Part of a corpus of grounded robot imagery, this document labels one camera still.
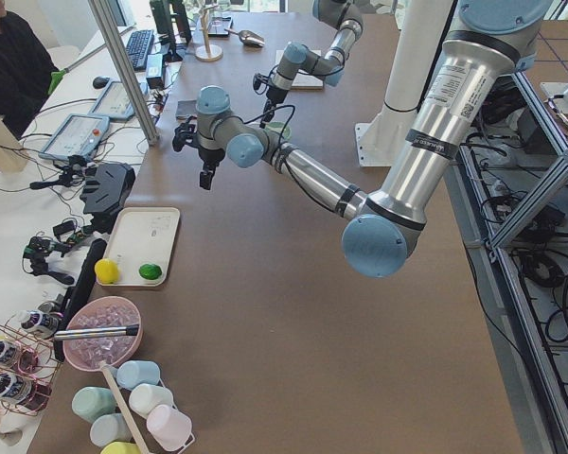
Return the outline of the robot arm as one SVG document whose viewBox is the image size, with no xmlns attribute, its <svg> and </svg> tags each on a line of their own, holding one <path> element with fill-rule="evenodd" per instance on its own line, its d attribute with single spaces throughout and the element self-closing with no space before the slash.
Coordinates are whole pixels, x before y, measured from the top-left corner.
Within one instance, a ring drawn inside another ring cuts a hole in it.
<svg viewBox="0 0 568 454">
<path fill-rule="evenodd" d="M 396 272 L 411 255 L 427 219 L 425 209 L 469 133 L 496 80 L 528 69 L 549 10 L 546 1 L 434 1 L 412 6 L 404 22 L 382 110 L 355 125 L 355 160 L 386 167 L 381 187 L 356 185 L 288 142 L 267 124 L 283 106 L 295 78 L 308 75 L 338 84 L 364 21 L 352 1 L 317 1 L 313 17 L 334 29 L 325 52 L 289 42 L 276 67 L 255 75 L 264 92 L 262 113 L 243 120 L 229 94 L 206 86 L 196 100 L 194 144 L 208 188 L 219 162 L 246 168 L 265 162 L 289 176 L 313 201 L 345 218 L 347 263 L 369 277 Z"/>
<path fill-rule="evenodd" d="M 363 17 L 354 1 L 314 1 L 312 15 L 336 30 L 333 41 L 325 55 L 319 55 L 302 43 L 288 42 L 277 65 L 267 76 L 255 73 L 253 88 L 266 87 L 267 100 L 259 123 L 262 129 L 273 119 L 275 108 L 284 102 L 299 73 L 336 86 L 352 46 L 362 37 Z"/>
</svg>

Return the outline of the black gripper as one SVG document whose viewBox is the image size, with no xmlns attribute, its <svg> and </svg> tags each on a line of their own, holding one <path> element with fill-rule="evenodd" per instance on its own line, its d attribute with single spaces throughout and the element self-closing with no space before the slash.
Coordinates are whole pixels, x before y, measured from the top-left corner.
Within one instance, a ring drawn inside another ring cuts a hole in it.
<svg viewBox="0 0 568 454">
<path fill-rule="evenodd" d="M 282 104 L 287 94 L 290 92 L 291 87 L 279 87 L 277 85 L 271 84 L 266 92 L 267 99 L 264 104 L 263 113 L 260 119 L 260 127 L 264 129 L 266 125 L 275 116 L 275 104 Z"/>
<path fill-rule="evenodd" d="M 210 190 L 216 169 L 225 157 L 225 150 L 214 139 L 198 137 L 198 153 L 203 161 L 199 185 L 204 190 Z"/>
</svg>

